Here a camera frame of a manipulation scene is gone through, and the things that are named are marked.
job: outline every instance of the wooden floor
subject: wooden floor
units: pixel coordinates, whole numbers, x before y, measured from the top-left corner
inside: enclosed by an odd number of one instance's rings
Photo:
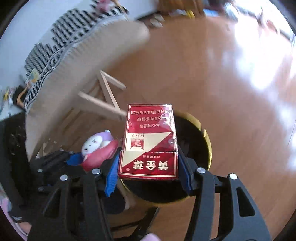
[[[212,143],[210,171],[240,177],[275,237],[296,208],[295,69],[290,43],[255,20],[177,18],[151,30],[143,50],[107,72],[127,86],[116,93],[121,108],[171,103],[198,118]],[[124,126],[104,128],[121,137]],[[162,240],[183,240],[193,203],[190,198],[162,207],[152,231]],[[139,205],[110,217],[111,225],[144,211]]]

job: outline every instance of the white surface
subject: white surface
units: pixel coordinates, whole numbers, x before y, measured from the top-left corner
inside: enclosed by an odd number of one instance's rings
[[[0,85],[18,86],[26,57],[51,27],[67,10],[81,0],[29,0],[15,15],[0,39]],[[120,0],[130,11],[130,18],[140,18],[156,11],[157,0]],[[3,111],[0,120],[8,117]]]

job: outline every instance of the plush toy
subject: plush toy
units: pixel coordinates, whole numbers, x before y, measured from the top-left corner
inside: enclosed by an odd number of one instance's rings
[[[97,133],[83,144],[81,154],[84,157],[81,163],[85,171],[91,171],[101,166],[104,160],[113,157],[118,147],[118,140],[114,140],[109,130]]]

